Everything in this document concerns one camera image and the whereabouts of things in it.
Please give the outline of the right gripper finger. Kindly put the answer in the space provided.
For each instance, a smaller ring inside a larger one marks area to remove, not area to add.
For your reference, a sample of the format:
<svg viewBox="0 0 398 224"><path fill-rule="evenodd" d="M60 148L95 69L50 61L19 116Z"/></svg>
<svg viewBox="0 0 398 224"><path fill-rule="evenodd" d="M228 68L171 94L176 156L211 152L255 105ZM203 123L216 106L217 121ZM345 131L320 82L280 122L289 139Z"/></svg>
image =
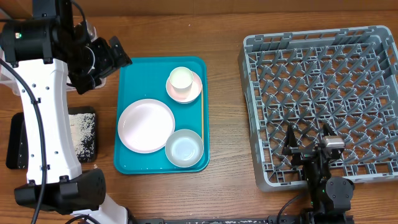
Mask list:
<svg viewBox="0 0 398 224"><path fill-rule="evenodd" d="M328 123L325 123L323 125L323 135L324 136L335 136L336 133L334 130L331 128L331 126Z"/></svg>
<svg viewBox="0 0 398 224"><path fill-rule="evenodd" d="M285 143L282 148L282 154L285 156L293 156L298 151L297 139L294 134L293 126L290 124L287 127Z"/></svg>

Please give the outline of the rice pile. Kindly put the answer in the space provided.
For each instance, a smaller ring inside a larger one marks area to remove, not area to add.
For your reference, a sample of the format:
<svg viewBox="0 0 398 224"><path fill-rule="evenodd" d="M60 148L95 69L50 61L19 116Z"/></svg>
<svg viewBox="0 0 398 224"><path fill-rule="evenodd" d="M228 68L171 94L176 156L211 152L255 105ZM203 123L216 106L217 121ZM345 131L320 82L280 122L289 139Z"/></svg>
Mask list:
<svg viewBox="0 0 398 224"><path fill-rule="evenodd" d="M76 155L89 158L95 151L95 114L70 114L69 120Z"/></svg>

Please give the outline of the large white plate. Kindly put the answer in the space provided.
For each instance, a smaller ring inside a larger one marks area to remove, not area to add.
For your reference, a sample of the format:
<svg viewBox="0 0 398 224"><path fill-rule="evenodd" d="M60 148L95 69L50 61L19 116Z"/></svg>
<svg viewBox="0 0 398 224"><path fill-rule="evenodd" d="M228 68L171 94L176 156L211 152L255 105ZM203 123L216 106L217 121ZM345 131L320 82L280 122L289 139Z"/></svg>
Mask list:
<svg viewBox="0 0 398 224"><path fill-rule="evenodd" d="M121 142L139 154L163 148L174 131L174 114L165 103L155 99L133 102L121 113L118 121Z"/></svg>

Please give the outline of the white cup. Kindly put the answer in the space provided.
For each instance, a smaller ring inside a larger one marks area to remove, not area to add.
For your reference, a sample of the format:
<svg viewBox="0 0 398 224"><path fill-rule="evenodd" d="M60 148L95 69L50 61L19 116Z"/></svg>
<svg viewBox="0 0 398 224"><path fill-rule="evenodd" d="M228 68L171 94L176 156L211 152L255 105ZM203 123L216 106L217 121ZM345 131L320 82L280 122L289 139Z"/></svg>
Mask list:
<svg viewBox="0 0 398 224"><path fill-rule="evenodd" d="M192 87L193 72L187 67L177 67L171 71L169 81L177 93L186 94Z"/></svg>

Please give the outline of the grey bowl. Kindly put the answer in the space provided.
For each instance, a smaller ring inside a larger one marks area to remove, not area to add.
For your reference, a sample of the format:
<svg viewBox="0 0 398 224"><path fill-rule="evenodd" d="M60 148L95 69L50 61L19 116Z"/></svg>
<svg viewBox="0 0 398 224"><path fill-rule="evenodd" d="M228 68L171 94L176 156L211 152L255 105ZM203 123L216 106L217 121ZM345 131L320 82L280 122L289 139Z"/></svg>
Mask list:
<svg viewBox="0 0 398 224"><path fill-rule="evenodd" d="M202 138L190 129L181 129L170 135L165 144L165 155L175 166L187 168L197 164L204 154Z"/></svg>

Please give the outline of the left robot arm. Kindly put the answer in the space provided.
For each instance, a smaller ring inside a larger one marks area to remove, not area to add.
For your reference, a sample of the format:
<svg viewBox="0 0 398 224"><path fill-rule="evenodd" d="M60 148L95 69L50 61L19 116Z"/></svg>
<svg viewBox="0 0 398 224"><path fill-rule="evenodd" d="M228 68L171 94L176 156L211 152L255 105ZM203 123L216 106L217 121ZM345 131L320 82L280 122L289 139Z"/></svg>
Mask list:
<svg viewBox="0 0 398 224"><path fill-rule="evenodd" d="M92 39L75 24L75 1L34 1L32 18L4 21L1 65L16 79L29 150L27 182L18 205L92 223L134 223L134 215L106 192L100 169L82 170L73 147L67 86L79 94L130 65L118 38Z"/></svg>

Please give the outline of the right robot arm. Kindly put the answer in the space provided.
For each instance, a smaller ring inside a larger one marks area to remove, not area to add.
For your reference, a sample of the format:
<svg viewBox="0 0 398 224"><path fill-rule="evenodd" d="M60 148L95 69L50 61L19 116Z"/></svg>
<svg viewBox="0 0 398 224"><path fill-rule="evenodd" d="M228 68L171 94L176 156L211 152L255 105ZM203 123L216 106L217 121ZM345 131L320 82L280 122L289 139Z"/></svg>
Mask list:
<svg viewBox="0 0 398 224"><path fill-rule="evenodd" d="M293 166L301 166L308 190L289 200L278 212L277 223L353 223L353 217L346 216L351 209L354 193L352 180L332 176L331 162L340 159L345 143L328 124L323 125L324 136L319 143L308 149L299 149L294 129L288 125L283 155L291 156ZM304 208L297 216L282 213L292 202L309 194L312 206Z"/></svg>

